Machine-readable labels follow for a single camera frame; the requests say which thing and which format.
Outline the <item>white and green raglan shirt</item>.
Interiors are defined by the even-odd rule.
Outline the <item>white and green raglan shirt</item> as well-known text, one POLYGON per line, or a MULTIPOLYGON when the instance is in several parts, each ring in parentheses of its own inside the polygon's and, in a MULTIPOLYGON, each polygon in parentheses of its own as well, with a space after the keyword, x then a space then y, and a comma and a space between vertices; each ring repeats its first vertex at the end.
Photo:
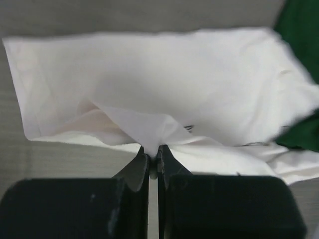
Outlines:
POLYGON ((319 105, 319 88, 259 16, 227 29, 97 32, 3 40, 31 141, 155 155, 168 145, 191 171, 317 178, 319 155, 274 141, 319 105))

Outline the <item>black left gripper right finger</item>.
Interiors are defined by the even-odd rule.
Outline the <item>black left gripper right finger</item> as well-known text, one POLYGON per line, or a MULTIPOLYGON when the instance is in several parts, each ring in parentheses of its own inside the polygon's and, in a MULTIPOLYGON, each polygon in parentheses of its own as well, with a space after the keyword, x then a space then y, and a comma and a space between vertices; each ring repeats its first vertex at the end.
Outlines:
POLYGON ((193 174, 159 147, 161 239, 304 239, 289 187, 272 176, 193 174))

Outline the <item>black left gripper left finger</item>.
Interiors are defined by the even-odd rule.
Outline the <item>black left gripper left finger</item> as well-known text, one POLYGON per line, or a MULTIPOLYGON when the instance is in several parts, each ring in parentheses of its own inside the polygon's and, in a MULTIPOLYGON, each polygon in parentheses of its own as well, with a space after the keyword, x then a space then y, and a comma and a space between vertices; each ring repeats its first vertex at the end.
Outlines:
POLYGON ((145 239, 150 162, 140 148, 111 178, 24 179, 0 202, 3 239, 145 239))

